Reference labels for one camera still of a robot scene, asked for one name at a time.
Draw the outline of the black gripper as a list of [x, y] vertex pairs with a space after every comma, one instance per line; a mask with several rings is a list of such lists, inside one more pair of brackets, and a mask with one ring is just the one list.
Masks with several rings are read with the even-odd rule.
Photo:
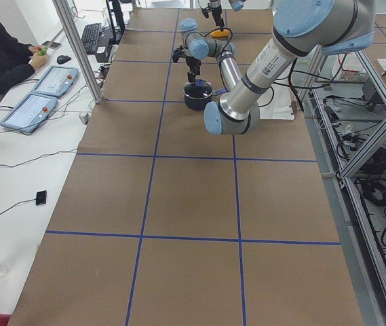
[[196, 59], [193, 56], [187, 56], [185, 60], [186, 64], [189, 67], [189, 72], [187, 73], [188, 82], [194, 84], [196, 80], [196, 75], [201, 75], [201, 60]]
[[223, 31], [225, 24], [222, 18], [222, 8], [221, 7], [211, 7], [210, 12], [212, 13], [212, 17], [216, 23], [216, 26]]

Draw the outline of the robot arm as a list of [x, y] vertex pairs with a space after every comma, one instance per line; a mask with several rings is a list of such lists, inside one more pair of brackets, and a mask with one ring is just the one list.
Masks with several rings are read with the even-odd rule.
[[185, 18], [180, 23], [183, 48], [198, 60], [214, 57], [229, 89], [217, 102], [206, 104], [206, 130], [252, 131], [260, 120], [257, 100], [296, 58], [305, 57], [315, 46], [321, 46], [326, 56], [363, 50], [373, 41], [374, 23], [374, 1], [280, 1], [272, 38], [241, 73], [230, 46], [202, 36], [196, 20]]
[[[229, 6], [234, 11], [240, 11], [244, 7], [243, 0], [229, 0]], [[225, 21], [223, 19], [223, 9], [220, 0], [210, 0], [205, 7], [201, 9], [205, 18], [212, 16], [215, 25], [223, 31], [225, 28]]]

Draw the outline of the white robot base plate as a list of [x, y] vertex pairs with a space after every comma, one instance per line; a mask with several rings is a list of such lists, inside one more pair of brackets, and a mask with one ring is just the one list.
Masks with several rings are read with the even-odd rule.
[[262, 120], [293, 120], [290, 89], [285, 86], [272, 86], [257, 100]]

